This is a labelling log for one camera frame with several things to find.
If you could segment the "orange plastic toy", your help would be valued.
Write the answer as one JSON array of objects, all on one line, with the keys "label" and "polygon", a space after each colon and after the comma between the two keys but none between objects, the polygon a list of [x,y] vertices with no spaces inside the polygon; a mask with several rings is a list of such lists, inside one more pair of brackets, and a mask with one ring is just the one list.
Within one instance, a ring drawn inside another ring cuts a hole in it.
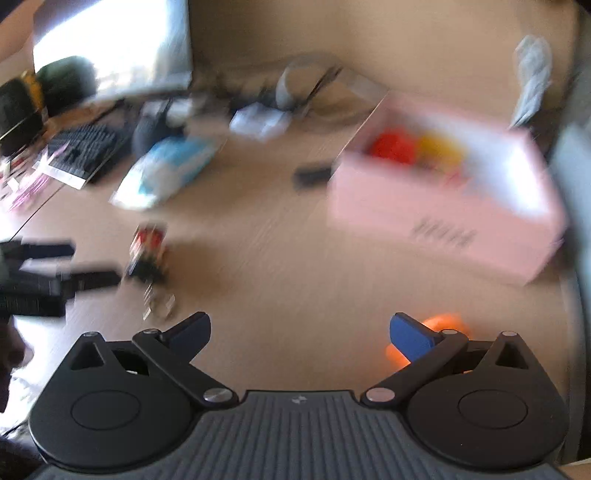
[{"label": "orange plastic toy", "polygon": [[386,357],[394,371],[428,353],[440,341],[438,334],[444,330],[471,335],[459,314],[439,314],[421,322],[402,312],[394,314],[389,327],[390,344],[386,347]]}]

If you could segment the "black plush toy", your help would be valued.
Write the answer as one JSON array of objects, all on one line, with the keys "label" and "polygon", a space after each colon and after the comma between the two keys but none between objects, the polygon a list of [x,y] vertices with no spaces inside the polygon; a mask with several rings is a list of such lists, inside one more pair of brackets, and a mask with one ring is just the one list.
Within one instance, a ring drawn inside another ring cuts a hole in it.
[{"label": "black plush toy", "polygon": [[159,113],[157,116],[142,116],[132,135],[132,153],[136,158],[140,158],[162,140],[183,137],[183,126],[170,126],[167,123],[166,111]]}]

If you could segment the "yellow ribbed toy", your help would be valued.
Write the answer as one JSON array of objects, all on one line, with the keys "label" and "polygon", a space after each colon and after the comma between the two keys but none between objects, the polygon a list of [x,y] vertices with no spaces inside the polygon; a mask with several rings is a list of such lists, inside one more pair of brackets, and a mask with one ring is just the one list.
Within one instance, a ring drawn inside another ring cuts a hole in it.
[{"label": "yellow ribbed toy", "polygon": [[418,139],[418,158],[423,165],[449,173],[460,168],[466,152],[446,136],[427,133]]}]

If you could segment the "red bear figurine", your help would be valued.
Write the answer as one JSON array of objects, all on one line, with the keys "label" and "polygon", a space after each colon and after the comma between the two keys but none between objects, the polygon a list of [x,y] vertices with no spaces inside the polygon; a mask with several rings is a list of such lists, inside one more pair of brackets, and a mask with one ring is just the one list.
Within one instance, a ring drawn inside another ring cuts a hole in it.
[{"label": "red bear figurine", "polygon": [[386,130],[377,136],[369,154],[390,162],[412,165],[418,158],[417,140],[404,129]]}]

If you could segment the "black mechanical keyboard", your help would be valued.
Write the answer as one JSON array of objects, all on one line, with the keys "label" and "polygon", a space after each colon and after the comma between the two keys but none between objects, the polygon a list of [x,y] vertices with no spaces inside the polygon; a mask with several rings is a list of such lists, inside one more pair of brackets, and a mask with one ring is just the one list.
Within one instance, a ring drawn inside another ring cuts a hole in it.
[{"label": "black mechanical keyboard", "polygon": [[81,190],[97,181],[130,152],[131,131],[108,124],[62,130],[47,144],[49,177]]}]

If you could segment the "black retro speaker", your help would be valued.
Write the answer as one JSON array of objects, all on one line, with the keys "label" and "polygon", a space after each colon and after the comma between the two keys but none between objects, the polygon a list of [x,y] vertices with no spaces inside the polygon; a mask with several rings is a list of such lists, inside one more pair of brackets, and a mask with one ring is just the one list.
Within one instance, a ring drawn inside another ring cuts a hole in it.
[{"label": "black retro speaker", "polygon": [[39,136],[43,121],[26,84],[19,78],[1,86],[0,101],[1,155],[11,157]]}]

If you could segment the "blue white snack bag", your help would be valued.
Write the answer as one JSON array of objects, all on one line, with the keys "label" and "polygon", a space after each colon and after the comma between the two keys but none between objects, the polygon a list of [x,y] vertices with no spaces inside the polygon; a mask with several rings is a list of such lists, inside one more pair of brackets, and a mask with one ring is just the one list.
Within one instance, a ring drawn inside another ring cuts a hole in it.
[{"label": "blue white snack bag", "polygon": [[223,146],[208,137],[167,138],[139,158],[110,197],[123,210],[146,211],[179,193],[214,159]]}]

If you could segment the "pink cardboard box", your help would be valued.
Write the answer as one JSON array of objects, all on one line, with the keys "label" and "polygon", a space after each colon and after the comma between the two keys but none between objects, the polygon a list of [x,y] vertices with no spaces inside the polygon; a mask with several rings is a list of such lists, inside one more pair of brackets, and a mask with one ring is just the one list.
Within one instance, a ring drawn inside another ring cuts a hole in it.
[{"label": "pink cardboard box", "polygon": [[[388,128],[440,134],[464,148],[462,176],[369,156]],[[328,184],[332,223],[534,280],[563,243],[568,216],[531,133],[400,93],[377,105],[339,153]]]}]

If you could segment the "curved computer monitor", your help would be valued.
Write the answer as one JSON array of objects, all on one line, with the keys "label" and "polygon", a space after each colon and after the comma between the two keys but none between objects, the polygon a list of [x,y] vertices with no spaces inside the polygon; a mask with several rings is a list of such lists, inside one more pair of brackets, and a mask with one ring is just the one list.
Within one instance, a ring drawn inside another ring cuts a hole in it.
[{"label": "curved computer monitor", "polygon": [[45,1],[33,16],[37,73],[65,60],[92,67],[95,94],[186,89],[192,80],[186,1]]}]

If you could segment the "glass computer case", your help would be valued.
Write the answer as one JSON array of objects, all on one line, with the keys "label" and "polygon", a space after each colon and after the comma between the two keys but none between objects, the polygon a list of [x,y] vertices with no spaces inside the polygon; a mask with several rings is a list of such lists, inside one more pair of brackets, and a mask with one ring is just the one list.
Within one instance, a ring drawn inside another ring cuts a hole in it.
[{"label": "glass computer case", "polygon": [[569,217],[559,253],[560,281],[569,316],[570,430],[565,460],[590,458],[590,134],[565,127],[551,157],[551,173]]}]

